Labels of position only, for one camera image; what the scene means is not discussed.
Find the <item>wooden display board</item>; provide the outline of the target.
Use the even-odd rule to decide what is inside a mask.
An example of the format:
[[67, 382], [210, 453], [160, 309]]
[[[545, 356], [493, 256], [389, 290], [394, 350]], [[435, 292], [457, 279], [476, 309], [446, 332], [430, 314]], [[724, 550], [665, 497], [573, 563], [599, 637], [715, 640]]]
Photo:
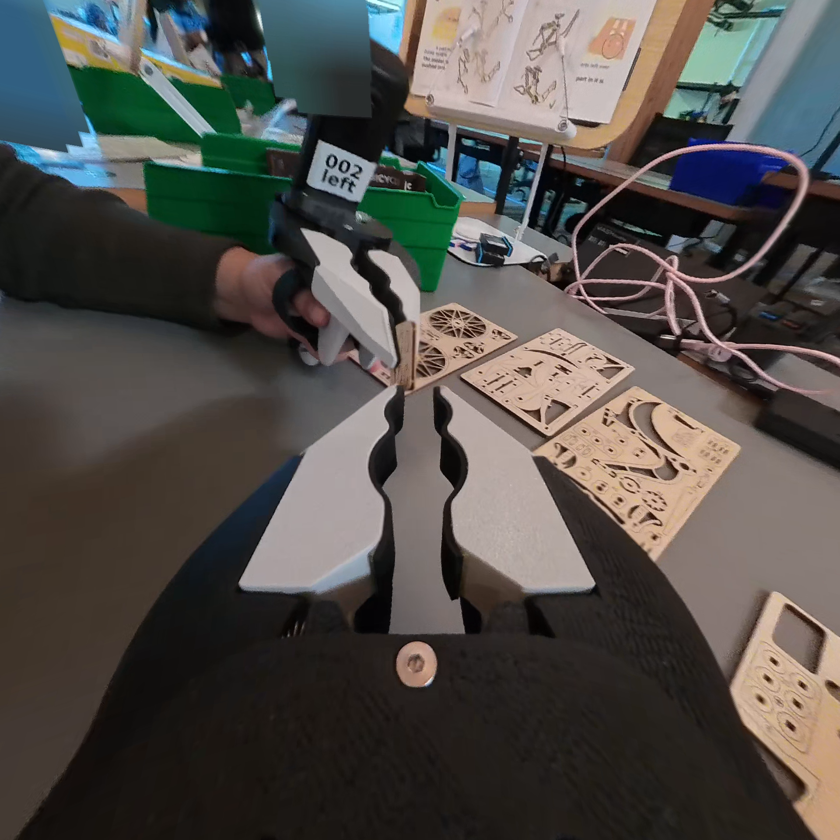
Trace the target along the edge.
[[612, 120], [592, 126], [580, 123], [570, 141], [562, 141], [559, 133], [520, 118], [467, 115], [438, 107], [428, 110], [425, 99], [413, 94], [405, 108], [434, 123], [453, 123], [466, 130], [516, 137], [520, 143], [562, 145], [574, 153], [606, 150], [607, 158], [627, 163], [655, 116], [665, 111], [713, 5], [712, 1], [657, 2]]

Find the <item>yellow labelled box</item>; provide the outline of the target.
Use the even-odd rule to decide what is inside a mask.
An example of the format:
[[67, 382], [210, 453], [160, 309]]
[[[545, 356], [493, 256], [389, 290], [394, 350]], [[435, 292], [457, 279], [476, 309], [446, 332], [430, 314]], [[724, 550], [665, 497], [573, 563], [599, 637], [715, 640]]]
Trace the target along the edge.
[[[98, 68], [117, 72], [130, 71], [130, 51], [109, 35], [62, 14], [49, 14], [59, 45], [70, 67]], [[153, 63], [170, 80], [179, 80], [209, 88], [221, 88], [217, 77], [205, 70], [185, 65], [171, 56], [142, 49], [141, 56]]]

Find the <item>wooden sheet with round holes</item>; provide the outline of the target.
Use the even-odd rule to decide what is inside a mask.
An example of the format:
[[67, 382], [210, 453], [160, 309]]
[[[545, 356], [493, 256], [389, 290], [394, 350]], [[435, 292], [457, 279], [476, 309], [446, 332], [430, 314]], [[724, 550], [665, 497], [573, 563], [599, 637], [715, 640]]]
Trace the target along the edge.
[[[784, 613], [821, 638], [809, 670], [774, 640]], [[802, 783], [794, 808], [814, 837], [839, 838], [839, 638], [772, 591], [730, 684], [745, 728]]]

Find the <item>blue plastic bin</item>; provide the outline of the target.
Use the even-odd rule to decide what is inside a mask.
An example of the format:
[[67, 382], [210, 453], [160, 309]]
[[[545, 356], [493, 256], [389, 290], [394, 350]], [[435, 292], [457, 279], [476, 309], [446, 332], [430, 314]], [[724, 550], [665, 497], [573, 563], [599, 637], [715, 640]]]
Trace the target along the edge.
[[781, 208], [788, 192], [763, 178], [788, 164], [771, 154], [734, 151], [728, 141], [720, 146], [723, 150], [675, 159], [669, 189], [733, 207]]

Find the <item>white paper sheet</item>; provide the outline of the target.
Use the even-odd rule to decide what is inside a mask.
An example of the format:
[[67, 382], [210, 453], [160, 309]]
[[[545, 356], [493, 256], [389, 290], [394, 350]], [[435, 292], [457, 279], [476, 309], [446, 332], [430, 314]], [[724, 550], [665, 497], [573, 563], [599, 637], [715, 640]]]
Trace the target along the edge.
[[473, 217], [461, 217], [455, 224], [451, 237], [448, 252], [463, 261], [476, 263], [476, 246], [481, 233], [506, 236], [513, 245], [511, 257], [506, 265], [521, 264], [524, 260], [520, 244], [510, 234], [506, 234], [497, 227]]

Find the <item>instruction booklet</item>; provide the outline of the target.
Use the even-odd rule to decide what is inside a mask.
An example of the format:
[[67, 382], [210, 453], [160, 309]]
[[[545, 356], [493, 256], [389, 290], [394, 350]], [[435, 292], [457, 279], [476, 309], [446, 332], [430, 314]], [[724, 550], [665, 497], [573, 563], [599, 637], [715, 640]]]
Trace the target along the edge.
[[609, 123], [655, 6], [426, 2], [411, 94], [431, 109], [544, 130]]

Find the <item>small slotted wooden part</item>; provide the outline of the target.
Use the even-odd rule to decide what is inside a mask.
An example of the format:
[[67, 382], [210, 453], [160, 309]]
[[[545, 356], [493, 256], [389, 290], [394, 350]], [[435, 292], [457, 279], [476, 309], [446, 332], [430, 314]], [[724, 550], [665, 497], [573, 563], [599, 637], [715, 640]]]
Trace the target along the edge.
[[397, 365], [392, 369], [392, 384], [405, 392], [414, 389], [417, 357], [417, 323], [404, 321], [396, 325]]

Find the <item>person's left forearm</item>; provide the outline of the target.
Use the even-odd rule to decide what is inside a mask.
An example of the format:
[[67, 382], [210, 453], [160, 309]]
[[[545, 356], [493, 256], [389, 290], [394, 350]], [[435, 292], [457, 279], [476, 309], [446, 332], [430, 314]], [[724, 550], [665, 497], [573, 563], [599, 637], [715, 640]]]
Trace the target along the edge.
[[163, 224], [1, 151], [1, 291], [21, 301], [177, 322], [235, 323], [217, 276], [235, 242]]

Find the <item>white plastic bar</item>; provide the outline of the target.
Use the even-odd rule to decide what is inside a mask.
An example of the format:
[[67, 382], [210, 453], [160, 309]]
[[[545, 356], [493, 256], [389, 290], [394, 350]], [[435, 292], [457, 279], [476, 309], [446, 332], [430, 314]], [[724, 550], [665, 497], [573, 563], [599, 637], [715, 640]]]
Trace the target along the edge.
[[174, 87], [162, 70], [153, 62], [142, 58], [139, 64], [140, 78], [159, 98], [180, 118], [198, 137], [215, 133], [213, 126], [205, 120], [199, 111]]

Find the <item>white stand frame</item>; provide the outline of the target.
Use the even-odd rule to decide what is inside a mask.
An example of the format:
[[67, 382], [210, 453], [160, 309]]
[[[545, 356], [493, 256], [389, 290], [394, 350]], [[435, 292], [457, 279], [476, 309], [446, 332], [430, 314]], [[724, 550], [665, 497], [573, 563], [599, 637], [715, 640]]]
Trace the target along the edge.
[[521, 227], [536, 227], [548, 189], [547, 176], [553, 153], [564, 152], [562, 145], [538, 143], [518, 136], [502, 135], [473, 129], [452, 122], [447, 126], [446, 178], [457, 183], [462, 157], [495, 165], [499, 170], [497, 186], [492, 194], [496, 215], [505, 213], [509, 195], [515, 192], [513, 176], [518, 169], [531, 173], [531, 180], [521, 184], [527, 199], [521, 216]]

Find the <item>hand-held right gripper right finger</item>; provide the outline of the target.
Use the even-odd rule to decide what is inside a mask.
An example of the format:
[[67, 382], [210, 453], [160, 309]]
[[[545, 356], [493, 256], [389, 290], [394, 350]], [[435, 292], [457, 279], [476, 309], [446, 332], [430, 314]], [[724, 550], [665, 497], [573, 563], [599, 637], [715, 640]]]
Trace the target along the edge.
[[506, 603], [588, 595], [595, 581], [525, 445], [446, 386], [434, 388], [444, 504], [441, 569], [467, 634]]

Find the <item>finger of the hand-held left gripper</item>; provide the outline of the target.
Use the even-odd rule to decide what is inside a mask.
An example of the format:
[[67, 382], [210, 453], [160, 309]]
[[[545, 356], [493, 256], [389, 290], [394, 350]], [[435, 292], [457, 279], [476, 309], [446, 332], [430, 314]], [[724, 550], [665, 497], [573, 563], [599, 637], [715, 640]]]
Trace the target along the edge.
[[317, 260], [311, 294], [330, 315], [328, 325], [318, 331], [318, 361], [333, 364], [345, 341], [352, 338], [373, 361], [397, 367], [396, 316], [375, 297], [371, 283], [353, 268], [350, 248], [312, 230], [310, 249]]
[[355, 268], [362, 278], [362, 303], [354, 319], [371, 327], [389, 319], [393, 327], [419, 318], [419, 288], [401, 257], [383, 248], [357, 248]]

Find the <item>wooden sheet with wheel cutouts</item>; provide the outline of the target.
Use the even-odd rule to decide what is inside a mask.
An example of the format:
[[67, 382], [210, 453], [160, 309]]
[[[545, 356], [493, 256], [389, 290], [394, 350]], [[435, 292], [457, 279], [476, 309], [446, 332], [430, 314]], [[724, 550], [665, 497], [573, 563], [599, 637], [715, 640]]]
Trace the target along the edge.
[[[410, 392], [436, 383], [517, 339], [513, 332], [453, 302], [422, 312], [416, 325], [416, 373]], [[384, 386], [393, 385], [392, 369], [383, 364], [369, 375]]]

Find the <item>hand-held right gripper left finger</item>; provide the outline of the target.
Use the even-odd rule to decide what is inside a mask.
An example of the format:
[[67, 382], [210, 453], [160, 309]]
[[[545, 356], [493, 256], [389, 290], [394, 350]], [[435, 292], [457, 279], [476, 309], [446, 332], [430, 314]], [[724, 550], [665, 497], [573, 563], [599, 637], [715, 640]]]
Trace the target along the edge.
[[302, 453], [239, 578], [242, 592], [333, 602], [356, 632], [389, 631], [396, 551], [384, 485], [403, 417], [404, 390], [394, 385]]

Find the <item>person's left hand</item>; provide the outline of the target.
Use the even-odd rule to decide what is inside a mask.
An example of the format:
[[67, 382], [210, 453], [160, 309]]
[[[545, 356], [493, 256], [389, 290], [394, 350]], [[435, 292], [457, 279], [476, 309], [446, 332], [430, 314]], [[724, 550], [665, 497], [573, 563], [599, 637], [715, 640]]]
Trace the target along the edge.
[[279, 278], [295, 267], [283, 255], [256, 255], [244, 248], [227, 250], [219, 260], [213, 308], [219, 319], [244, 324], [273, 340], [295, 340], [313, 357], [318, 353], [277, 312], [273, 290]]

